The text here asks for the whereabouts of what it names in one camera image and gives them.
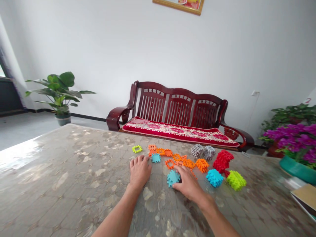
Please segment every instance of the wooden sofa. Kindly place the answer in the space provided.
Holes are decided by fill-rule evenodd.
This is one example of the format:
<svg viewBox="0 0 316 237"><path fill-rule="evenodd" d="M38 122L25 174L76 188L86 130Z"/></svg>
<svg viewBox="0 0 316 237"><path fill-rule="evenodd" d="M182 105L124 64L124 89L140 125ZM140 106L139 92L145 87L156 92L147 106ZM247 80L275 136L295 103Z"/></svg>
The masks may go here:
<svg viewBox="0 0 316 237"><path fill-rule="evenodd" d="M201 129L223 126L224 134L230 139L236 140L239 136L243 139L243 143L233 150L246 151L254 145L254 140L245 131L225 123L227 106L227 100L214 95L195 94L182 88L167 88L155 82L136 81L131 86L128 104L111 110L106 122L109 130L119 131L120 124L128 122L130 111L134 118L137 110L138 117L150 121Z"/></svg>

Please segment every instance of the framed picture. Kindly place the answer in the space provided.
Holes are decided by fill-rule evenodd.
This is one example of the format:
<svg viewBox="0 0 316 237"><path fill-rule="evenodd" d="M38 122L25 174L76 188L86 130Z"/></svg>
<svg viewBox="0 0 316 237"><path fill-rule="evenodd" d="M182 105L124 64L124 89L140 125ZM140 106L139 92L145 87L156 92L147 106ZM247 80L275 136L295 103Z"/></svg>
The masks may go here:
<svg viewBox="0 0 316 237"><path fill-rule="evenodd" d="M152 0L153 3L201 15L204 0Z"/></svg>

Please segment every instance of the red seat cushion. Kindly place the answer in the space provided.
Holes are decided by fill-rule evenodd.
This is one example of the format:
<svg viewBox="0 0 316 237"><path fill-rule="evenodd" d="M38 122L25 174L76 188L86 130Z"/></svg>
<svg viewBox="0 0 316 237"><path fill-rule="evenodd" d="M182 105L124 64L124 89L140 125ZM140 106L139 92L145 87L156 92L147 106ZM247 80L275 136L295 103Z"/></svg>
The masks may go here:
<svg viewBox="0 0 316 237"><path fill-rule="evenodd" d="M239 147L239 143L231 140L217 128L202 129L186 127L162 122L154 122L134 117L126 123L122 130L138 134L152 135L173 140L193 142L204 145Z"/></svg>

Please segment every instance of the green flower pot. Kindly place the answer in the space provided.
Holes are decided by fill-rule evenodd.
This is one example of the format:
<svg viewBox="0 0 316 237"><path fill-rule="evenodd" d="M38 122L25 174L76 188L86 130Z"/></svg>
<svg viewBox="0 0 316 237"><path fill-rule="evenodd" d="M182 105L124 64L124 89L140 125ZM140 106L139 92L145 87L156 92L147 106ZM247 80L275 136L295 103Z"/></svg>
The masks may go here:
<svg viewBox="0 0 316 237"><path fill-rule="evenodd" d="M71 123L71 113L65 114L65 115L56 115L55 118L58 121L59 126L64 126L67 123Z"/></svg>
<svg viewBox="0 0 316 237"><path fill-rule="evenodd" d="M294 159L284 156L280 160L281 168L292 176L298 177L307 183L316 185L316 170L313 170Z"/></svg>

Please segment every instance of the building block toy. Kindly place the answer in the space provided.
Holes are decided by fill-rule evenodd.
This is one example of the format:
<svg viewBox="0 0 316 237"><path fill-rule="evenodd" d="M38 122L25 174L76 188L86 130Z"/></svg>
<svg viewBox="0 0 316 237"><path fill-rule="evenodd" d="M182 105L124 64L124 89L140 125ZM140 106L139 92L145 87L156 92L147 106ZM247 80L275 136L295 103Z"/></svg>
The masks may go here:
<svg viewBox="0 0 316 237"><path fill-rule="evenodd" d="M230 175L230 171L224 170L224 175L225 175L226 178L228 178L228 176Z"/></svg>
<svg viewBox="0 0 316 237"><path fill-rule="evenodd" d="M200 158L200 156L203 154L204 148L200 144L195 144L191 148L191 153L195 158Z"/></svg>
<svg viewBox="0 0 316 237"><path fill-rule="evenodd" d="M163 156L163 155L165 155L165 149L157 148L157 153L160 154L161 156Z"/></svg>
<svg viewBox="0 0 316 237"><path fill-rule="evenodd" d="M166 156L172 156L172 151L170 149L165 149Z"/></svg>
<svg viewBox="0 0 316 237"><path fill-rule="evenodd" d="M188 167L189 169L194 169L195 167L195 164L193 163L193 161L189 159L182 161L182 163L185 167Z"/></svg>
<svg viewBox="0 0 316 237"><path fill-rule="evenodd" d="M214 188L219 187L224 180L223 176L216 169L209 170L206 178Z"/></svg>
<svg viewBox="0 0 316 237"><path fill-rule="evenodd" d="M183 162L182 161L176 161L174 163L175 166L183 166Z"/></svg>
<svg viewBox="0 0 316 237"><path fill-rule="evenodd" d="M157 147L156 147L156 145L148 145L148 149L149 150L156 150Z"/></svg>
<svg viewBox="0 0 316 237"><path fill-rule="evenodd" d="M161 161L160 155L158 153L151 155L151 161L154 163L158 163Z"/></svg>
<svg viewBox="0 0 316 237"><path fill-rule="evenodd" d="M173 169L173 166L174 166L173 160L166 160L166 161L165 161L165 164L166 164L166 166L167 166L168 169L170 169L170 170Z"/></svg>
<svg viewBox="0 0 316 237"><path fill-rule="evenodd" d="M174 170L171 170L167 176L167 183L168 183L169 188L172 188L172 185L174 183L179 183L180 178L181 178L180 174L176 173Z"/></svg>
<svg viewBox="0 0 316 237"><path fill-rule="evenodd" d="M197 177L196 177L195 174L193 173L193 170L190 169L190 171L191 171L192 175L197 179Z"/></svg>
<svg viewBox="0 0 316 237"><path fill-rule="evenodd" d="M213 157L215 156L216 150L212 146L206 146L204 149L204 158L209 161L212 160Z"/></svg>
<svg viewBox="0 0 316 237"><path fill-rule="evenodd" d="M140 145L137 145L137 146L133 146L132 150L136 154L136 153L141 152L143 149L142 149L142 147Z"/></svg>
<svg viewBox="0 0 316 237"><path fill-rule="evenodd" d="M244 186L247 185L246 180L237 171L230 171L227 182L235 191L240 191Z"/></svg>
<svg viewBox="0 0 316 237"><path fill-rule="evenodd" d="M202 173L207 172L207 168L210 166L205 159L197 159L195 165Z"/></svg>
<svg viewBox="0 0 316 237"><path fill-rule="evenodd" d="M234 156L226 151L222 150L218 153L216 160L213 163L213 167L219 172L223 173L224 170L229 168L229 162L234 159Z"/></svg>
<svg viewBox="0 0 316 237"><path fill-rule="evenodd" d="M150 150L148 156L151 157L151 155L154 153L157 153L157 150Z"/></svg>
<svg viewBox="0 0 316 237"><path fill-rule="evenodd" d="M181 156L179 154L173 154L172 158L174 161L181 161Z"/></svg>

